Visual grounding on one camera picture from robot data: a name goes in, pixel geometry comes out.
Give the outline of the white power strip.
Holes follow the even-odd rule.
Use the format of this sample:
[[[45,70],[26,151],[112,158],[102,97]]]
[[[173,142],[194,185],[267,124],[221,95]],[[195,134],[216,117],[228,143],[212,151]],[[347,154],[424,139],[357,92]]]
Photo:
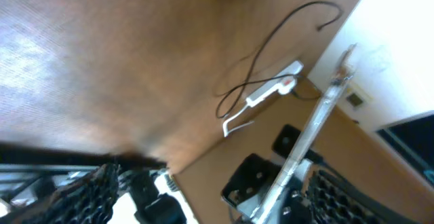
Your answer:
[[[304,65],[299,60],[288,65],[276,74],[272,80],[265,82],[257,90],[252,92],[245,99],[247,106],[251,108],[255,107],[274,92],[280,95],[288,94],[297,84],[296,76],[301,72],[303,66]]]

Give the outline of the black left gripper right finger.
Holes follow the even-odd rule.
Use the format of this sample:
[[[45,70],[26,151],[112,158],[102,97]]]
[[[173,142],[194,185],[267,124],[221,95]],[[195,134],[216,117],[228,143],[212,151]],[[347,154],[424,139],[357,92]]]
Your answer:
[[[314,223],[415,224],[323,170],[310,177],[307,198]]]

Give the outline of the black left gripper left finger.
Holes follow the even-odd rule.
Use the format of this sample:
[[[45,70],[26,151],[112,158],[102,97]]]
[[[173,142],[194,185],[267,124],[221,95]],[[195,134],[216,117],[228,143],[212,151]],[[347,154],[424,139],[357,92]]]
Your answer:
[[[118,199],[118,177],[118,166],[105,164],[42,200],[1,217],[1,224],[108,223]]]

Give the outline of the black smartphone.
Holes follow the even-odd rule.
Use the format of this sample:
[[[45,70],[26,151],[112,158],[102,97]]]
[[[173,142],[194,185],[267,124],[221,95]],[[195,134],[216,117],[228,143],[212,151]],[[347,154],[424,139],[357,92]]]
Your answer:
[[[304,127],[298,137],[293,149],[287,157],[279,174],[273,184],[267,191],[263,201],[254,210],[250,217],[250,221],[255,224],[264,224],[268,221],[269,216],[283,190],[294,176],[294,173],[310,149],[316,136],[319,134],[325,124],[330,113],[336,106],[342,93],[345,91],[350,80],[353,78],[357,69],[357,63],[351,60],[353,52],[357,49],[357,45],[351,44],[343,53],[334,74],[330,80],[330,85],[323,93],[323,96],[315,106],[314,112],[311,114],[308,123]]]

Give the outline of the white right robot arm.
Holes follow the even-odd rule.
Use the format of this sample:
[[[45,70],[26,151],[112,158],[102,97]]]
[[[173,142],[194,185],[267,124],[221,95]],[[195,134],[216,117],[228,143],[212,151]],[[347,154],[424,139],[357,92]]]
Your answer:
[[[298,128],[286,124],[272,144],[275,159],[266,160],[252,153],[242,161],[221,191],[222,199],[229,205],[229,217],[232,223],[250,222],[250,215],[267,194],[300,133]],[[320,154],[308,150],[277,201],[275,209],[272,210],[269,223],[315,222],[310,210],[311,204],[302,192],[302,188],[309,168],[322,162],[323,158]]]

